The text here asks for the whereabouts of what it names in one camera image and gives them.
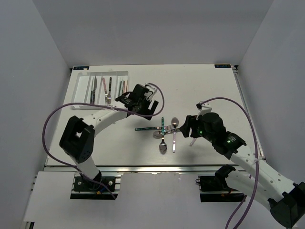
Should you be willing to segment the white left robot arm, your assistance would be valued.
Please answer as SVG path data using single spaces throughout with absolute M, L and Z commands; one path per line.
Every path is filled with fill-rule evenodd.
M 101 184 L 101 172 L 92 158 L 95 137 L 110 125 L 131 115 L 151 120 L 156 116 L 158 101 L 153 97 L 160 88 L 152 83 L 137 84 L 131 92 L 125 92 L 114 99 L 111 105 L 78 118 L 71 117 L 64 129 L 59 146 L 73 160 L 76 169 L 85 177 L 84 184 L 89 190 L 96 190 Z

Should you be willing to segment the green handled table knife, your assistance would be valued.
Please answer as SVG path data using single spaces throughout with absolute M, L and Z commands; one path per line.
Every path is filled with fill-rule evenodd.
M 94 104 L 94 91 L 96 88 L 95 80 L 96 80 L 96 77 L 93 77 L 92 84 L 91 84 L 90 104 Z

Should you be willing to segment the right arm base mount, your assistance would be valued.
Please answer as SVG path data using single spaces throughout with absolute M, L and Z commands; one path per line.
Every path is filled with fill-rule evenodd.
M 195 182 L 199 186 L 200 201 L 202 203 L 241 202 L 245 195 L 230 188 L 225 178 L 236 169 L 231 165 L 224 165 L 213 176 L 199 176 Z

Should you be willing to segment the pink handled knife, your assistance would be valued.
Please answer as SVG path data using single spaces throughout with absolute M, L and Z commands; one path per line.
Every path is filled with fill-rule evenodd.
M 193 144 L 195 143 L 195 141 L 196 141 L 196 138 L 194 138 L 194 139 L 191 141 L 191 143 L 189 144 L 189 146 L 193 146 Z

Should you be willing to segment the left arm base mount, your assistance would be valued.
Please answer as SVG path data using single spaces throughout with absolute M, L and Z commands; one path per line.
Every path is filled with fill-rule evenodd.
M 74 175 L 70 199 L 78 200 L 115 200 L 118 196 L 121 184 L 121 175 L 105 174 L 102 175 L 97 184 L 88 181 L 82 175 Z

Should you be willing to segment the grey handled fork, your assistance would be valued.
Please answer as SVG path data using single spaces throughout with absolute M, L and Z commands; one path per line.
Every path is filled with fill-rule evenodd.
M 112 100 L 111 91 L 112 91 L 112 77 L 109 78 L 109 88 L 108 88 L 108 94 L 106 96 L 107 105 L 111 104 L 111 100 Z

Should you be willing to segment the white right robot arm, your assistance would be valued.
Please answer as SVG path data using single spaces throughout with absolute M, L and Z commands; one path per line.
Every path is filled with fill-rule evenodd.
M 184 137 L 203 137 L 215 151 L 242 167 L 252 179 L 232 166 L 222 166 L 215 174 L 220 190 L 229 187 L 244 194 L 255 194 L 257 202 L 268 209 L 273 218 L 285 228 L 292 228 L 305 214 L 305 184 L 296 183 L 255 157 L 246 142 L 226 130 L 216 113 L 188 115 L 180 127 Z

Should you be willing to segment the green handled fork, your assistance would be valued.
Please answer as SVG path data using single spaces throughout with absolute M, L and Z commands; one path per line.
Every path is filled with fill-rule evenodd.
M 165 127 L 138 127 L 138 128 L 135 128 L 134 130 L 135 131 L 145 131 L 145 130 L 162 130 L 162 129 L 164 129 L 164 130 L 169 130 L 169 129 L 171 129 L 171 128 L 173 128 L 173 126 L 172 125 L 167 125 L 167 126 L 165 126 Z

